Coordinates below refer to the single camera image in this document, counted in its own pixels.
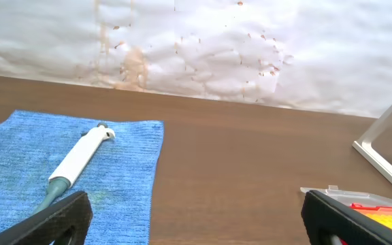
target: microfiber cloth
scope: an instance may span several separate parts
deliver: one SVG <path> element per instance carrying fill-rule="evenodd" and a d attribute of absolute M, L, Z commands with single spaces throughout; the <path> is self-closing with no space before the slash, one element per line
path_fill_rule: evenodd
<path fill-rule="evenodd" d="M 0 232 L 32 215 L 45 197 L 50 174 L 81 134 L 100 122 L 15 111 L 0 124 Z M 61 198 L 76 191 L 88 194 L 93 220 L 86 244 L 148 244 L 163 123 L 102 122 L 116 139 L 102 142 Z"/>

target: white handle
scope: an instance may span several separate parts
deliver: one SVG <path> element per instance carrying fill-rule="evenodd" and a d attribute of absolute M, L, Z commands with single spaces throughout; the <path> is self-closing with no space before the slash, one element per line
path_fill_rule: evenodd
<path fill-rule="evenodd" d="M 116 137 L 114 131 L 101 124 L 92 128 L 78 140 L 69 154 L 51 174 L 49 181 L 57 177 L 64 177 L 70 181 L 69 188 L 71 188 L 102 141 L 114 137 Z"/>

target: wood grain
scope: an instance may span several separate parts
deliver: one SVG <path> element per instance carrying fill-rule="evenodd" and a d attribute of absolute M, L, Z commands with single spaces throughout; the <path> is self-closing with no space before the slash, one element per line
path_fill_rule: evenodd
<path fill-rule="evenodd" d="M 301 186 L 392 198 L 351 146 L 370 118 L 0 77 L 0 123 L 15 109 L 164 120 L 151 244 L 308 244 Z"/>

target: wooden table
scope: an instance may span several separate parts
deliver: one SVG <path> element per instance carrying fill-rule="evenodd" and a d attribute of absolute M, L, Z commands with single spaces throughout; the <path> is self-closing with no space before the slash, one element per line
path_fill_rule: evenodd
<path fill-rule="evenodd" d="M 0 123 L 15 109 L 164 120 L 151 244 L 308 244 L 301 186 L 392 198 L 351 146 L 370 118 L 0 77 Z M 383 137 L 392 162 L 392 127 Z"/>

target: white paper backdrop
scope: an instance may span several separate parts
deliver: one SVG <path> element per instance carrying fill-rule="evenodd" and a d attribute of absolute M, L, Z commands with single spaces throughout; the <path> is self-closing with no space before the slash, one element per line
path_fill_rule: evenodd
<path fill-rule="evenodd" d="M 0 76 L 379 117 L 392 1 L 0 0 Z"/>

